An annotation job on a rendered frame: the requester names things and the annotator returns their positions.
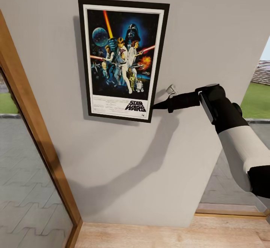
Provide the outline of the poster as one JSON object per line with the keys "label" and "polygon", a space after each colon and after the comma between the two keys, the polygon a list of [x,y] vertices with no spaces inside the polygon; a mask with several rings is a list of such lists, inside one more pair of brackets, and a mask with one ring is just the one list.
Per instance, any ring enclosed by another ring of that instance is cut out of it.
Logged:
{"label": "poster", "polygon": [[170,4],[78,5],[88,116],[151,123]]}

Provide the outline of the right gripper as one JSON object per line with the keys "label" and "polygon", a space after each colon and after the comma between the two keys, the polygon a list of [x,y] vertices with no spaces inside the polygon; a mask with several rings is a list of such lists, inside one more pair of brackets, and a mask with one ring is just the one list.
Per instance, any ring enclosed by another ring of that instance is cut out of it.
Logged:
{"label": "right gripper", "polygon": [[169,113],[173,113],[173,110],[190,108],[188,103],[188,95],[187,93],[179,94],[177,96],[173,96],[173,98],[169,98],[166,101],[157,103],[152,106],[152,109],[168,109]]}

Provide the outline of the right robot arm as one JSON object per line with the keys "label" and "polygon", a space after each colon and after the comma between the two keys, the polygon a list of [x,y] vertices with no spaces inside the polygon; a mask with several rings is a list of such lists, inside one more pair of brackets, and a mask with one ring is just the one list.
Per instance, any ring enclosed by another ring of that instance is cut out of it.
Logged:
{"label": "right robot arm", "polygon": [[226,98],[225,90],[219,84],[179,95],[172,84],[166,92],[171,94],[168,99],[151,108],[168,109],[173,113],[173,110],[200,106],[201,103],[215,126],[234,180],[270,210],[270,150],[242,117],[240,106]]}

